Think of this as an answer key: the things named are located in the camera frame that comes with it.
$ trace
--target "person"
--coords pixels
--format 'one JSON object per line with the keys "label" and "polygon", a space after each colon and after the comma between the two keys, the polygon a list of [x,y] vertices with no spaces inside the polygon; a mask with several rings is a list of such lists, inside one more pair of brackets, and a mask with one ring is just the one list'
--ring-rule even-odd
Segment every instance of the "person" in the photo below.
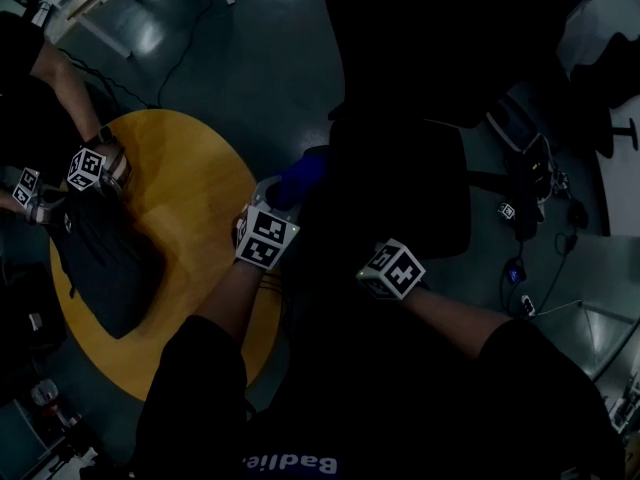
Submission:
{"label": "person", "polygon": [[[79,146],[97,136],[100,121],[83,81],[40,28],[0,12],[0,30],[8,39],[0,52],[0,165],[35,169],[58,185]],[[0,208],[27,212],[4,189]]]}
{"label": "person", "polygon": [[229,267],[163,351],[136,478],[623,478],[598,391],[531,323],[419,285],[382,303],[326,272],[247,422],[240,350],[265,273]]}

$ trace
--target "black bag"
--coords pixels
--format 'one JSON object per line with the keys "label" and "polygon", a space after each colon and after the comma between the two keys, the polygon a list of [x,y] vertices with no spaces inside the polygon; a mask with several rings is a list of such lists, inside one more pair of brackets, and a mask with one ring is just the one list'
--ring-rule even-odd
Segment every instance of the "black bag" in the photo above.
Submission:
{"label": "black bag", "polygon": [[119,339],[144,318],[164,273],[164,258],[136,231],[122,204],[93,189],[71,189],[57,226],[47,229],[65,273],[98,322]]}

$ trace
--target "black t-shirt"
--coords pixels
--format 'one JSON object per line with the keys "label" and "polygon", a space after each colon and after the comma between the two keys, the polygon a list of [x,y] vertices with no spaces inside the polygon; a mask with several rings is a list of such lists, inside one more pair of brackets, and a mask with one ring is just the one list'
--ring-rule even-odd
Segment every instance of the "black t-shirt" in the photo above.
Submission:
{"label": "black t-shirt", "polygon": [[140,418],[136,477],[623,478],[597,390],[535,327],[504,324],[472,362],[391,308],[327,308],[248,423],[240,347],[188,318]]}
{"label": "black t-shirt", "polygon": [[75,125],[53,89],[29,73],[44,44],[41,29],[0,12],[0,165],[41,171],[54,183],[80,144]]}

